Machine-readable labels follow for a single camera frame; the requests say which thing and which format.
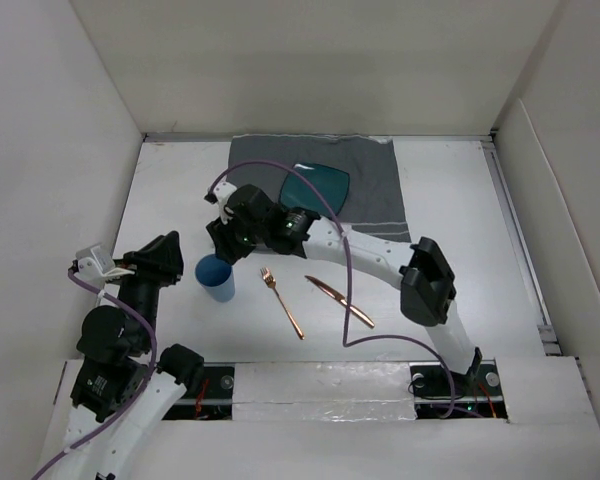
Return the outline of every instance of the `white wall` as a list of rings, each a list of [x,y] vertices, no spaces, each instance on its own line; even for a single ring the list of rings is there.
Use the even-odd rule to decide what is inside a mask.
[[[72,0],[142,131],[487,134],[558,0]]]
[[[75,251],[112,245],[140,134],[67,0],[0,0],[0,479],[29,478],[93,304]]]
[[[497,146],[547,307],[600,419],[600,0],[570,0]]]

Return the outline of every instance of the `gray cloth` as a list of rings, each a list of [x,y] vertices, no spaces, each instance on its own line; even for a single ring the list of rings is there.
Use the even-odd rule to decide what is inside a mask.
[[[393,142],[360,136],[245,135],[231,141],[229,166],[249,160],[272,160],[289,167],[319,163],[349,174],[347,199],[338,214],[361,233],[396,242],[410,242]],[[253,184],[278,201],[287,173],[266,166],[231,172],[236,186]]]

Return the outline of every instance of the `cup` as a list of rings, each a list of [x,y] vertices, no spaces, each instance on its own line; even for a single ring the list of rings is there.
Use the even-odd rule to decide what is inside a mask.
[[[195,269],[196,280],[217,302],[228,302],[236,293],[233,268],[215,254],[203,257]]]

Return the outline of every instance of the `knife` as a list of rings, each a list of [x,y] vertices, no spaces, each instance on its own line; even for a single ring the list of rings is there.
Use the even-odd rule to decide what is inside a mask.
[[[313,283],[320,290],[322,290],[324,293],[326,293],[331,298],[333,298],[340,305],[347,308],[347,299],[340,292],[331,288],[329,285],[324,283],[322,280],[318,280],[316,277],[312,277],[311,275],[305,275],[305,278],[307,280],[309,280],[311,283]],[[376,326],[376,324],[373,323],[373,320],[371,320],[369,318],[369,315],[364,313],[362,310],[360,310],[355,305],[351,305],[351,313],[353,313],[356,317],[358,317],[367,327],[373,328]]]

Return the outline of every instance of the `fork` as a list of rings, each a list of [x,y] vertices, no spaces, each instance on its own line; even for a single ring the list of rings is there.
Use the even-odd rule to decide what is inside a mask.
[[[296,323],[295,319],[293,318],[293,315],[291,315],[291,312],[289,311],[287,306],[282,301],[282,297],[280,297],[278,290],[276,290],[276,279],[273,277],[271,270],[269,270],[266,267],[261,268],[260,275],[262,275],[262,280],[264,280],[264,283],[267,284],[267,287],[269,287],[271,290],[273,290],[275,292],[276,296],[278,297],[278,301],[280,302],[280,305],[282,305],[282,308],[284,308],[284,311],[286,312],[287,317],[289,317],[289,320],[291,321],[291,325],[293,325],[293,329],[296,331],[296,335],[298,335],[298,338],[300,340],[304,340],[304,333],[302,333],[302,330]]]

